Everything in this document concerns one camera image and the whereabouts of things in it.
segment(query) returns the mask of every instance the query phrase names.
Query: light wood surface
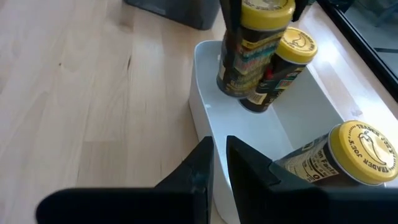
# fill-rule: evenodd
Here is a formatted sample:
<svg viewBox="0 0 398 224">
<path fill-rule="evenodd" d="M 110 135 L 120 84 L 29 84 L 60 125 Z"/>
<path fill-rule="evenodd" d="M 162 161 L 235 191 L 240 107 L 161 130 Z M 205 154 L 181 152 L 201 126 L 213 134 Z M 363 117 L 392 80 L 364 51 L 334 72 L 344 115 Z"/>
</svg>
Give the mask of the light wood surface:
<svg viewBox="0 0 398 224">
<path fill-rule="evenodd" d="M 315 76 L 342 116 L 392 139 L 397 104 L 319 6 L 295 26 L 317 40 Z M 221 14 L 203 32 L 121 0 L 0 0 L 0 224 L 33 223 L 58 189 L 174 170 L 198 142 L 193 48 L 224 31 Z"/>
</svg>

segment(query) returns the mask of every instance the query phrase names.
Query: spice jar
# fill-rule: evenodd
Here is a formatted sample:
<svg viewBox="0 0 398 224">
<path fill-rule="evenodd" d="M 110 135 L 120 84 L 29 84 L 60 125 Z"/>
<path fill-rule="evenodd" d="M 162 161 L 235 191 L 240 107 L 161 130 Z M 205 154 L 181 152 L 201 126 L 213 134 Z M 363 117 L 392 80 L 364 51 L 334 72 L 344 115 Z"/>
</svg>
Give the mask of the spice jar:
<svg viewBox="0 0 398 224">
<path fill-rule="evenodd" d="M 243 0 L 237 34 L 226 31 L 217 85 L 229 96 L 245 97 L 256 87 L 283 36 L 294 0 Z"/>
<path fill-rule="evenodd" d="M 315 41 L 304 31 L 288 27 L 256 89 L 241 104 L 263 112 L 284 91 L 317 53 Z"/>
<path fill-rule="evenodd" d="M 398 174 L 397 153 L 378 130 L 347 121 L 276 163 L 315 185 L 381 185 Z"/>
</svg>

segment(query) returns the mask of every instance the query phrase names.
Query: black frame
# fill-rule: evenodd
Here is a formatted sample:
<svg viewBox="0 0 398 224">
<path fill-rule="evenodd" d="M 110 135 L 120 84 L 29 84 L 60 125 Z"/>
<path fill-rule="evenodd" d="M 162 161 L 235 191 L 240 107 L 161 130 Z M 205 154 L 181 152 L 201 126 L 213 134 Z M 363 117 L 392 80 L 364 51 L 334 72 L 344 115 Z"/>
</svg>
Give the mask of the black frame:
<svg viewBox="0 0 398 224">
<path fill-rule="evenodd" d="M 340 32 L 346 37 L 348 42 L 354 47 L 355 51 L 362 57 L 374 75 L 384 85 L 386 90 L 398 102 L 398 74 L 395 74 L 384 61 L 378 56 L 377 52 L 371 47 L 356 28 L 344 15 L 348 8 L 330 3 L 328 0 L 317 0 L 322 9 L 336 24 Z"/>
</svg>

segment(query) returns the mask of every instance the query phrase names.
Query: wooden floor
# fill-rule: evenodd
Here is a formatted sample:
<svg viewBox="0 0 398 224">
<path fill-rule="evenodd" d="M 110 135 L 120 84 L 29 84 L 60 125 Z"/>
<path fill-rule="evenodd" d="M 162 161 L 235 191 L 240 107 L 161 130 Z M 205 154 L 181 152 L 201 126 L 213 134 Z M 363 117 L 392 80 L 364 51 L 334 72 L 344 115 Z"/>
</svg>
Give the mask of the wooden floor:
<svg viewBox="0 0 398 224">
<path fill-rule="evenodd" d="M 198 143 L 193 48 L 222 38 L 217 20 L 200 32 L 121 0 L 0 0 L 0 223 L 33 223 L 57 189 L 174 170 Z"/>
</svg>

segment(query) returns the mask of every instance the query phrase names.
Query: white container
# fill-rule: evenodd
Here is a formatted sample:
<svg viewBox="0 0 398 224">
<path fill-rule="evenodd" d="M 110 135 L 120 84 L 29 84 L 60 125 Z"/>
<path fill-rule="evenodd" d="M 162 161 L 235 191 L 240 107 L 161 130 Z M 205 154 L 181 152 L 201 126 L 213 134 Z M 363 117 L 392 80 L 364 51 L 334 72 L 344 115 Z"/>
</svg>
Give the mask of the white container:
<svg viewBox="0 0 398 224">
<path fill-rule="evenodd" d="M 213 136 L 215 169 L 213 196 L 220 216 L 239 223 L 229 182 L 226 137 L 234 135 L 276 160 L 327 133 L 343 122 L 307 68 L 264 113 L 252 113 L 218 89 L 220 41 L 195 47 L 189 104 L 198 138 Z"/>
</svg>

